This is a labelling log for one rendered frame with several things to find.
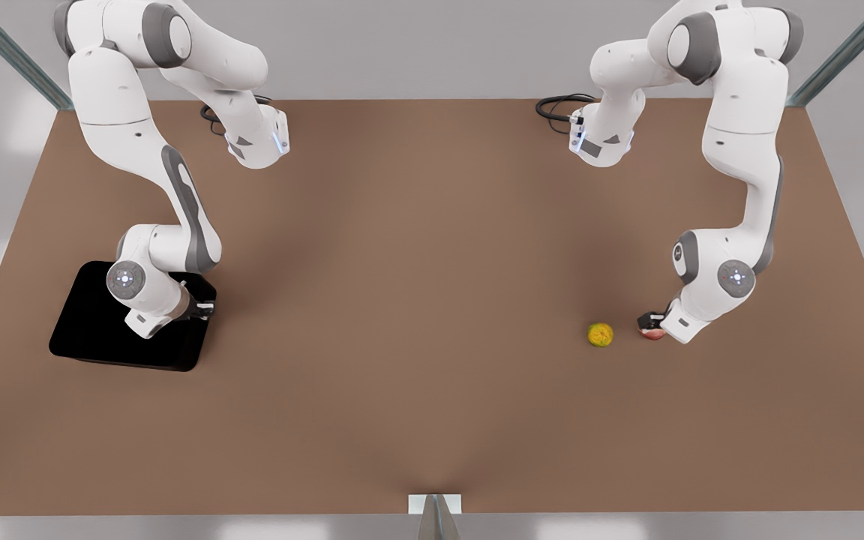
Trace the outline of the black storage box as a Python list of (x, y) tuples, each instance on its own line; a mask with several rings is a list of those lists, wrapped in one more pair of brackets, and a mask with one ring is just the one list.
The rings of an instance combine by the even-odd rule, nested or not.
[(165, 371), (193, 369), (209, 322), (198, 318), (169, 322), (150, 339), (130, 329), (126, 305), (107, 291), (110, 261), (88, 261), (79, 268), (49, 342), (49, 351), (100, 365)]

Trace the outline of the silver frame post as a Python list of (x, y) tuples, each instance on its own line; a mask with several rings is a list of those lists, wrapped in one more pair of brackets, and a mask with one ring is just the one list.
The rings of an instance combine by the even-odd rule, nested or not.
[(417, 540), (461, 540), (454, 514), (462, 513), (460, 494), (410, 494), (409, 514), (421, 514)]
[(786, 100), (786, 107), (807, 107), (864, 51), (864, 20)]
[(74, 110), (65, 90), (0, 26), (0, 57), (57, 110)]

